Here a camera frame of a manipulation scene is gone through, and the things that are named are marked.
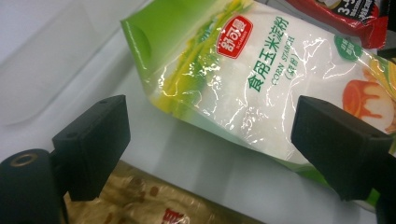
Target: plastic bag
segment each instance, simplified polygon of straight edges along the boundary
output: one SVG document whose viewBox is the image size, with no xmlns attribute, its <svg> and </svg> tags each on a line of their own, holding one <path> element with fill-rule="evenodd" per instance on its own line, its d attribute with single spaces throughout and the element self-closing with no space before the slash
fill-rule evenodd
<svg viewBox="0 0 396 224">
<path fill-rule="evenodd" d="M 385 45 L 390 0 L 287 0 L 303 13 L 338 31 L 358 36 L 367 49 Z"/>
<path fill-rule="evenodd" d="M 317 181 L 290 141 L 300 95 L 395 132 L 393 63 L 266 5 L 154 1 L 122 27 L 155 106 Z"/>
<path fill-rule="evenodd" d="M 262 224 L 120 161 L 101 195 L 91 202 L 64 196 L 69 222 Z"/>
</svg>

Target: food package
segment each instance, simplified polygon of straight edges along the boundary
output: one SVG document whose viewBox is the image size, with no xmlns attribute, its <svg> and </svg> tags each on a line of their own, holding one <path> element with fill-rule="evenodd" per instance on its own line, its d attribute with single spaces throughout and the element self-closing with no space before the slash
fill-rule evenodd
<svg viewBox="0 0 396 224">
<path fill-rule="evenodd" d="M 217 203 L 177 188 L 120 161 L 99 198 L 72 202 L 64 196 L 70 224 L 260 224 Z"/>
<path fill-rule="evenodd" d="M 396 130 L 393 63 L 261 3 L 154 1 L 121 24 L 156 107 L 317 181 L 290 141 L 300 95 Z"/>
<path fill-rule="evenodd" d="M 287 0 L 303 13 L 341 33 L 358 36 L 367 49 L 381 49 L 387 37 L 390 0 Z"/>
</svg>

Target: brand logo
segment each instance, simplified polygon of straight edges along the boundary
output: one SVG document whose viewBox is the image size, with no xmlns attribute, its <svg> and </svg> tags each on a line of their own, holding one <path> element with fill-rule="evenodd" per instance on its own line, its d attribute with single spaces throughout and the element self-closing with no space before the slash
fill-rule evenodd
<svg viewBox="0 0 396 224">
<path fill-rule="evenodd" d="M 247 43 L 252 28 L 253 23 L 243 16 L 236 16 L 230 19 L 219 35 L 217 42 L 218 54 L 236 59 Z"/>
</svg>

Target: red package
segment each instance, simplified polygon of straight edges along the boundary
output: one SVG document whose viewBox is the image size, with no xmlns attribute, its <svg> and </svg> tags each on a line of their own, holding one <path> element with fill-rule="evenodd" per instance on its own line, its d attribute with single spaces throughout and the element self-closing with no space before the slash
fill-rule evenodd
<svg viewBox="0 0 396 224">
<path fill-rule="evenodd" d="M 366 49 L 381 49 L 385 45 L 390 0 L 287 1 L 341 33 L 358 36 Z"/>
</svg>

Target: orange label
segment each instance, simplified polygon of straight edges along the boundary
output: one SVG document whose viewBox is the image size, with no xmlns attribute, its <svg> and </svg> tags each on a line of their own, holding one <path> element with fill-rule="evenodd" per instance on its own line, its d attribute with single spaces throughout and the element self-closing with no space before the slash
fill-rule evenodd
<svg viewBox="0 0 396 224">
<path fill-rule="evenodd" d="M 243 16 L 230 19 L 218 38 L 218 54 L 236 59 L 247 43 L 252 29 L 253 23 Z"/>
</svg>

